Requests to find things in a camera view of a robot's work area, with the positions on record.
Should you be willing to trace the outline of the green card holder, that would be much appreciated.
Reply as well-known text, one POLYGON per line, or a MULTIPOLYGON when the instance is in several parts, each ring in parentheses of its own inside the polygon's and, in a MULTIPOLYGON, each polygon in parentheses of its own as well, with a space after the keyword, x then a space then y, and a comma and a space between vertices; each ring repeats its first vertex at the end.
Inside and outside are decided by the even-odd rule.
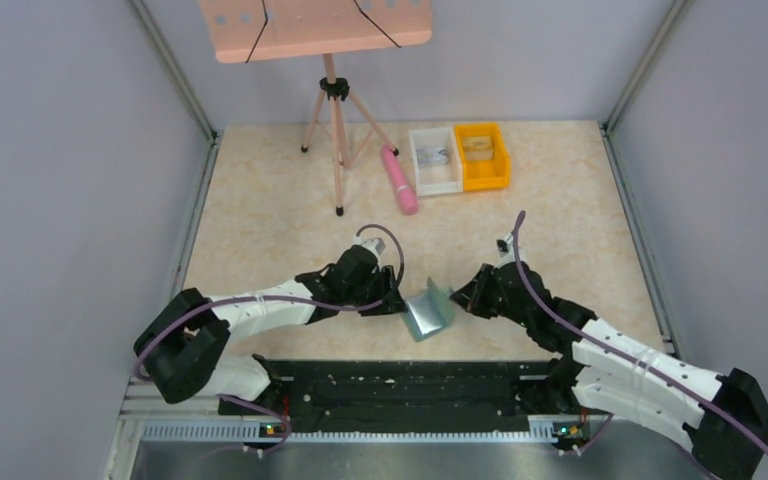
POLYGON ((426 289, 405 300, 406 310, 401 318, 415 342, 423 342, 452 326, 456 316, 455 304, 450 300, 452 293, 428 277, 426 289))

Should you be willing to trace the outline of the silver credit card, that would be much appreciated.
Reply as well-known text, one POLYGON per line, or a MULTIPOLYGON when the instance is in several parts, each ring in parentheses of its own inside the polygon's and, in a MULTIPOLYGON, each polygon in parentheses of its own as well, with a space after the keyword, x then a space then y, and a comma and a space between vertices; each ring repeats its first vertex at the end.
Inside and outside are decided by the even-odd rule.
POLYGON ((416 150, 416 162, 419 168, 430 168, 448 164, 450 157, 443 146, 421 147, 416 150))

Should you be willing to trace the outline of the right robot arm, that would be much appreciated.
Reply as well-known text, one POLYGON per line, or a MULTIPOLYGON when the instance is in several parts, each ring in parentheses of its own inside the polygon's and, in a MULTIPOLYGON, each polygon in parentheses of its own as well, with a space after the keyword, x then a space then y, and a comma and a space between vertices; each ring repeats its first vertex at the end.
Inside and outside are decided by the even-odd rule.
POLYGON ((555 353, 531 409, 613 414, 672 441, 720 479, 750 479, 768 454, 768 402, 758 381, 694 367, 553 295, 525 263, 484 264, 450 296, 466 312, 501 317, 555 353))

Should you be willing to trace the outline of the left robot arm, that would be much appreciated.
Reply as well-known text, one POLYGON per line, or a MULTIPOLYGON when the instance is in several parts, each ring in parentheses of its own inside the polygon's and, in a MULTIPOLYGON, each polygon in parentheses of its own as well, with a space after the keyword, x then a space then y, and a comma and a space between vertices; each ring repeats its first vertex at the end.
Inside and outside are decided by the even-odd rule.
POLYGON ((397 270, 382 266, 374 248, 358 244, 320 270, 273 288, 237 297, 179 292, 137 338, 133 351, 141 379, 168 404, 200 395, 254 402, 280 378, 266 360, 231 354, 230 345, 279 327, 304 326, 341 312, 362 316, 402 313, 397 270))

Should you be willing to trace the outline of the tan card in yellow bin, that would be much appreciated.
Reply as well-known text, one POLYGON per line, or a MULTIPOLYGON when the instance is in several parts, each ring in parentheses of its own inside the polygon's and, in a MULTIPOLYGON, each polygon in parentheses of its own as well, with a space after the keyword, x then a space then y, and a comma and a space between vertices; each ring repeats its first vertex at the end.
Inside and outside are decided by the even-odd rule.
POLYGON ((469 162, 489 161, 494 156, 493 138, 489 135, 464 136, 461 146, 469 162))

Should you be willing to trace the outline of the pink cylindrical tube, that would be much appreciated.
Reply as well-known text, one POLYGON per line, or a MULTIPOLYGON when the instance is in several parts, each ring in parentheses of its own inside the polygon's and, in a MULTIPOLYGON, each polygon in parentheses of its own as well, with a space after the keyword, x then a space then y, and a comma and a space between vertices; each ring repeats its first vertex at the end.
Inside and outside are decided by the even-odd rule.
POLYGON ((394 151, 383 145, 380 149, 380 159, 388 175, 395 200, 404 215, 414 215, 419 210, 418 199, 402 169, 394 151))

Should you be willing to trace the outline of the yellow plastic bin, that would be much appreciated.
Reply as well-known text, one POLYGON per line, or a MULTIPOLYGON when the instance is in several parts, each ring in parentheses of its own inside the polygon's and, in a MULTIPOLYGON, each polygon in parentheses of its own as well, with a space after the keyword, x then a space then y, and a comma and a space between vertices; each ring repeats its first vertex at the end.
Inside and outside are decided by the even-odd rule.
POLYGON ((498 123, 459 123, 454 126, 454 134, 465 192, 499 190, 510 185, 511 159, 498 123))

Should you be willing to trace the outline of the white plastic bin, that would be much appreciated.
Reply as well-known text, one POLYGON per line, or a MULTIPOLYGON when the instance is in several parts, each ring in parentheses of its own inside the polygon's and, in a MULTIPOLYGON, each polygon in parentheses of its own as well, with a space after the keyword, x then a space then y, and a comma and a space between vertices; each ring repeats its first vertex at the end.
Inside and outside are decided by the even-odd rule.
POLYGON ((463 168, 453 127, 408 132, 416 194, 419 197, 463 192, 463 168))

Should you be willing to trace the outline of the pink music stand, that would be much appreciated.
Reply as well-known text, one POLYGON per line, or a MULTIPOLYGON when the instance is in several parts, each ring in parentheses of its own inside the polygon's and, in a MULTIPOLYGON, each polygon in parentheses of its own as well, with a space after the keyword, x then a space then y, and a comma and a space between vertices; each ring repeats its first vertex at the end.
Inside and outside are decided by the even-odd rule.
POLYGON ((350 102, 392 154, 399 149, 360 100, 344 77, 337 74, 334 57, 388 48, 401 49, 432 37, 429 1, 233 1, 205 0, 199 4, 215 57, 223 64, 319 56, 325 75, 319 82, 314 110, 330 109, 328 132, 337 216, 343 216, 342 172, 356 160, 348 141, 343 104, 350 102))

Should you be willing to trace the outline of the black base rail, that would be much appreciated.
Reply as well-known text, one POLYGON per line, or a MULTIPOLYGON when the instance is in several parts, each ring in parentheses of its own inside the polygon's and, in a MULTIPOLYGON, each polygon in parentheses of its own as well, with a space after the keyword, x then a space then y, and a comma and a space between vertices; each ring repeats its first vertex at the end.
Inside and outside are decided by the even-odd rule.
POLYGON ((549 361, 268 360, 255 405, 295 433, 525 432, 537 415, 595 414, 575 400, 578 368, 549 361))

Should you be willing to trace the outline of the aluminium frame profile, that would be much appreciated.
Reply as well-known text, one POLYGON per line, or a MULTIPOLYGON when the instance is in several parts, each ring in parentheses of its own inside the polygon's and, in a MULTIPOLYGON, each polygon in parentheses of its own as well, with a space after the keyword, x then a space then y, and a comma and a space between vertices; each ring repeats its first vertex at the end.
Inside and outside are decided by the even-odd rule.
MULTIPOLYGON (((276 428, 280 422, 270 416, 221 417, 217 410, 219 399, 199 396, 179 404, 166 403, 154 387, 147 383, 128 385, 120 415, 126 419, 142 419, 147 422, 143 437, 156 441, 233 442, 271 447, 284 437, 280 433, 268 434, 269 426, 276 428)), ((382 443, 382 444, 548 444, 558 446, 563 439, 563 422, 558 417, 531 416, 525 431, 490 432, 407 432, 373 433, 362 430, 304 432, 294 426, 288 443, 382 443)))

